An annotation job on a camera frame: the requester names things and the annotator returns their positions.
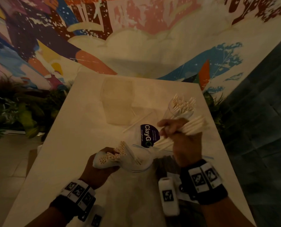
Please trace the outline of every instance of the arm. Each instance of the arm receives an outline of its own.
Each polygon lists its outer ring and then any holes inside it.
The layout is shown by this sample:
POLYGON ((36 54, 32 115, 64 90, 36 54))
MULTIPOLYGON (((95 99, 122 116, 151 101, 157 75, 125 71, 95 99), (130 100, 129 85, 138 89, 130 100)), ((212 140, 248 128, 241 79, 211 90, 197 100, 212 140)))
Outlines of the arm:
MULTIPOLYGON (((111 152, 115 154, 113 148, 105 147, 101 151, 111 152)), ((93 167, 93 159, 96 154, 90 156, 85 170, 80 177, 80 180, 84 181, 88 185, 91 186, 92 189, 100 188, 108 179, 108 177, 115 171, 119 169, 118 166, 110 167, 106 169, 97 169, 93 167)), ((25 227, 65 227, 67 225, 67 221, 63 213, 61 213, 55 207, 49 207, 42 214, 40 214, 37 218, 31 221, 25 227)))
MULTIPOLYGON (((201 136, 186 136, 177 132, 188 120, 163 119, 158 126, 166 126, 160 131, 165 138, 170 137, 174 141, 173 155, 180 167, 187 167, 202 159, 201 136)), ((208 227, 254 227, 252 223, 238 210, 229 197, 226 197, 210 205, 201 205, 203 215, 208 227)))

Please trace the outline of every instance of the cup filled with straws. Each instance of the cup filled with straws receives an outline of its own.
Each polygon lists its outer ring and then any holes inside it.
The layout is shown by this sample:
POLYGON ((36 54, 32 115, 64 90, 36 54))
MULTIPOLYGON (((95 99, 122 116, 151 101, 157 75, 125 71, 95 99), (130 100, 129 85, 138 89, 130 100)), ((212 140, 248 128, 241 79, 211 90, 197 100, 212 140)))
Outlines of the cup filled with straws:
POLYGON ((194 113, 195 103, 196 100, 193 97, 185 101, 183 96, 178 96, 176 94, 173 99, 170 100, 163 119, 189 119, 194 113))

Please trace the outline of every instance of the white device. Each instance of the white device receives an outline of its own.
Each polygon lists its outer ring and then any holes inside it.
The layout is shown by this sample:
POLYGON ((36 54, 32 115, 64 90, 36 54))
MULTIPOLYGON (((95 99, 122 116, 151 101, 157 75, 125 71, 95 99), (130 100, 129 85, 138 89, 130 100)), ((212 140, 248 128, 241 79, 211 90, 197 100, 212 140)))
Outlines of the white device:
POLYGON ((105 209, 100 205, 94 205, 89 213, 84 227, 99 227, 105 215, 105 209))
POLYGON ((158 181, 158 188, 164 214, 166 216, 179 215, 178 199, 176 197, 173 179, 171 177, 161 178, 158 181))

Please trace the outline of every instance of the wristband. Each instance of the wristband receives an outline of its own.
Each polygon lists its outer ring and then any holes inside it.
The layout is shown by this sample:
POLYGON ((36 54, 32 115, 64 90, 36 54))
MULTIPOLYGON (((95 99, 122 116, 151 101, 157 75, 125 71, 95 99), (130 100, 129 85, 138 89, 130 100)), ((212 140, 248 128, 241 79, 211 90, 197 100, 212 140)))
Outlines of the wristband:
POLYGON ((203 159, 183 167, 180 179, 190 198, 195 198, 201 205, 210 205, 228 196, 215 168, 203 159))
POLYGON ((60 192, 50 207, 57 208, 69 223, 73 217, 85 221, 94 202, 95 191, 82 180, 73 180, 60 192))

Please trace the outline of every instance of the white table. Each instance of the white table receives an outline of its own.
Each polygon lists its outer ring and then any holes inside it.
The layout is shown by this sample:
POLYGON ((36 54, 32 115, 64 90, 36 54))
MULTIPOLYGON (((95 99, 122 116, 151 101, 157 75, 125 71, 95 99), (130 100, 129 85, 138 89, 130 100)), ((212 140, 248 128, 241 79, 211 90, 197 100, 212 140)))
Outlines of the white table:
MULTIPOLYGON (((105 146, 116 147, 124 129, 105 122, 100 102, 104 78, 79 73, 3 227, 22 227, 42 213, 62 187, 81 175, 90 155, 105 146)), ((165 111, 176 93, 195 97, 196 114, 203 114, 210 129, 203 133, 203 155, 224 180, 229 196, 255 224, 246 199, 215 127, 198 84, 129 78, 135 84, 133 106, 165 111)), ((120 169, 97 190, 97 204, 106 207, 101 226, 165 226, 154 171, 135 176, 120 169)), ((75 218, 68 226, 82 226, 75 218)))

